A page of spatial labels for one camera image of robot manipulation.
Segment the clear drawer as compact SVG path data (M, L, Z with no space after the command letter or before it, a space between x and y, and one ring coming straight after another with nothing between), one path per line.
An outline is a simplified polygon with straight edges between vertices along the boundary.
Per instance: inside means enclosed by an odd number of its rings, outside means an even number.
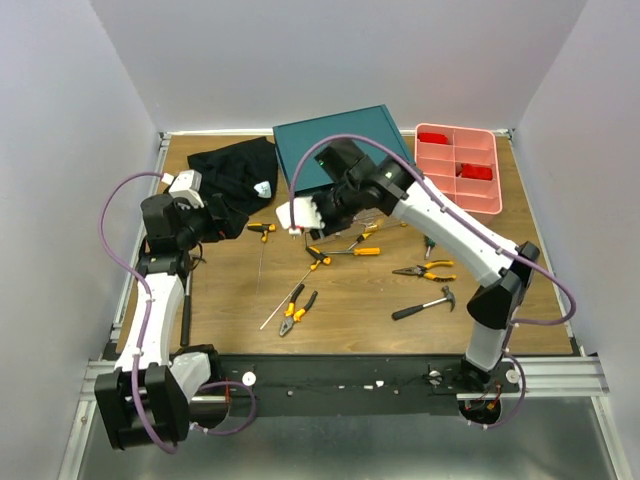
M363 233L375 233L379 230L402 226L403 223L395 217L384 215L378 209L369 209L357 214L353 222L346 229L314 240L314 244L324 244L338 240L355 240Z

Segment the yellow black long rod driver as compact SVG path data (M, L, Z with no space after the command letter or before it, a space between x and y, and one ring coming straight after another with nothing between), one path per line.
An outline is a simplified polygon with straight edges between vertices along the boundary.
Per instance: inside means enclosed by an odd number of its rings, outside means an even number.
M294 285L294 287L285 295L282 301L277 305L273 312L267 317L267 319L260 325L259 330L262 331L271 319L278 313L283 305L288 301L290 295L300 286L304 280L314 271L316 271L321 265L330 265L332 260L326 253L321 252L317 247L306 246L305 251L313 258L313 263L309 266L306 273L300 278L300 280Z

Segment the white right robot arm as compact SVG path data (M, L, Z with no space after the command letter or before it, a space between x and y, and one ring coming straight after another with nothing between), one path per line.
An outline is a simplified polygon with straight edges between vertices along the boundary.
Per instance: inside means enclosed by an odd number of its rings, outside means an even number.
M460 379L474 392L493 384L539 249L491 231L440 193L405 158L364 136L329 136L305 157L332 180L329 189L312 197L322 234L345 229L363 210L378 209L444 246L466 266L479 287L467 304L474 325Z

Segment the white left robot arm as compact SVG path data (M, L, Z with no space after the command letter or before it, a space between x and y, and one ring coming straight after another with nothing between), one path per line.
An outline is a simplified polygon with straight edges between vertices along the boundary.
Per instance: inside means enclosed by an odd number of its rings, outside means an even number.
M142 202L141 212L146 237L135 266L134 319L114 370L97 378L95 397L113 448L158 442L172 450L187 436L192 398L214 393L222 380L213 346L170 353L192 268L190 252L237 238L247 217L219 194L201 207L156 194Z

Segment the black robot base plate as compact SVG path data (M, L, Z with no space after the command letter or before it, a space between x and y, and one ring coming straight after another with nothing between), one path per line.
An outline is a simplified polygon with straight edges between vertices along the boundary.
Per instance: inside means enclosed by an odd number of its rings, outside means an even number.
M191 418L214 425L225 416L361 416L459 413L463 401L519 391L504 360L487 382L465 379L458 355L222 354L230 386L201 390Z

